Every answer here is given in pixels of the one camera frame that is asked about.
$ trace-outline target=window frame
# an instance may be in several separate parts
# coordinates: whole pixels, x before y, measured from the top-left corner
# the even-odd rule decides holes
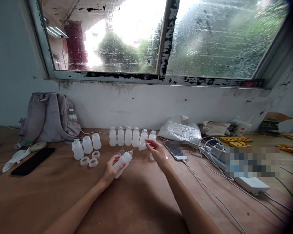
[[[287,35],[290,30],[289,15],[285,18],[251,79],[166,75],[168,60],[172,49],[174,26],[179,10],[179,3],[180,0],[166,1],[156,71],[155,73],[150,74],[56,70],[52,58],[50,42],[47,37],[48,34],[46,33],[46,24],[43,20],[41,3],[39,0],[27,0],[34,30],[38,39],[38,46],[41,51],[42,63],[44,63],[46,70],[45,77],[51,80],[88,80],[97,82],[124,82],[162,85],[264,89],[272,89],[274,87],[277,80],[273,76],[268,75],[267,71],[271,70],[271,67],[273,66],[272,61],[274,60],[275,55],[280,52],[282,47],[283,51],[286,50],[286,52],[289,52],[291,49],[290,46],[285,45],[289,40],[287,39]]]

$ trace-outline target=black smartphone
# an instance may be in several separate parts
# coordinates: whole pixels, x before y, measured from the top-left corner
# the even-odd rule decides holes
[[[55,148],[43,148],[11,172],[13,176],[26,176],[55,151]]]
[[[207,141],[211,140],[210,142],[207,143],[207,145],[209,147],[212,147],[214,145],[216,145],[218,143],[217,140],[212,140],[214,137],[206,135],[204,133],[201,133],[201,137],[202,137],[202,142],[206,143]]]

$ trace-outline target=wet glass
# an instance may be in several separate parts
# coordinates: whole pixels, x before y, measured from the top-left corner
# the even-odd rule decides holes
[[[167,74],[251,79],[288,9],[280,0],[180,0]]]
[[[166,0],[48,0],[56,70],[155,73]]]

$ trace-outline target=hand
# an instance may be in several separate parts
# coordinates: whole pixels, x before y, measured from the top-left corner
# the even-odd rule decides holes
[[[152,153],[157,165],[161,170],[163,170],[167,165],[169,165],[165,156],[164,146],[154,140],[145,139],[145,142],[148,151]]]
[[[126,165],[126,163],[123,162],[118,166],[118,168],[114,169],[113,165],[118,161],[119,158],[120,155],[114,155],[105,165],[100,181],[102,181],[106,187],[112,183],[117,173]]]

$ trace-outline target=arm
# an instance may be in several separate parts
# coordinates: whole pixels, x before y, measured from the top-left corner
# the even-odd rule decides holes
[[[147,149],[152,153],[159,168],[167,178],[190,233],[221,233],[217,225],[197,203],[166,160],[164,146],[153,140],[146,139],[145,141],[147,142]]]
[[[62,234],[74,233],[85,217],[86,213],[98,198],[98,196],[112,183],[116,174],[126,165],[122,163],[117,169],[113,165],[120,158],[119,155],[114,155],[110,161],[105,165],[103,175],[98,183],[93,186],[79,201],[77,201],[71,208],[62,214],[44,234]]]

